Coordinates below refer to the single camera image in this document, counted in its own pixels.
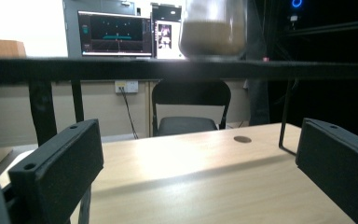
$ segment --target black chair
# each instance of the black chair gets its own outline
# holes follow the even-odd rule
[[[152,92],[153,136],[225,129],[230,100],[223,80],[161,80]],[[158,125],[157,105],[221,105],[224,111],[219,128],[213,119],[203,117],[165,117]]]

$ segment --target beige wall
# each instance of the beige wall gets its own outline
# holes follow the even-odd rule
[[[228,81],[232,98],[227,122],[249,119],[249,101],[243,89],[243,81]],[[139,92],[127,95],[131,118],[140,137],[149,135],[149,91],[151,82],[139,82]],[[58,131],[76,122],[72,89],[68,83],[53,83],[53,101]],[[102,136],[131,134],[131,124],[124,99],[115,93],[114,82],[88,82],[82,84],[85,119],[98,119]],[[178,109],[168,108],[170,113]],[[214,115],[219,122],[221,108],[194,108],[188,113]],[[21,146],[36,143],[36,135],[26,86],[0,87],[0,147]]]

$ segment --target chair backrest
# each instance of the chair backrest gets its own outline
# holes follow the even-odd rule
[[[157,105],[221,105],[219,129],[226,128],[231,90],[223,80],[161,80],[153,89],[153,134],[158,131]]]

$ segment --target chair seat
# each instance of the chair seat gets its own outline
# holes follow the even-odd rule
[[[166,117],[161,119],[158,136],[198,133],[218,130],[212,119],[194,117]]]

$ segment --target wall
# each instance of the wall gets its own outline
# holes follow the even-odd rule
[[[154,2],[177,4],[177,1],[168,0]],[[136,6],[142,8],[143,15],[150,13],[149,3],[135,1]],[[62,0],[1,0],[0,39],[22,41],[27,57],[67,57]],[[249,104],[243,81],[229,81],[227,84],[232,91],[227,122],[248,120]],[[131,117],[141,137],[149,133],[149,85],[140,82],[139,92],[128,96]],[[84,83],[82,91],[85,119],[98,119],[102,136],[131,134],[127,107],[123,97],[114,93],[113,82]],[[71,87],[54,83],[53,100],[60,131],[75,122]],[[35,143],[28,88],[0,87],[0,147]]]

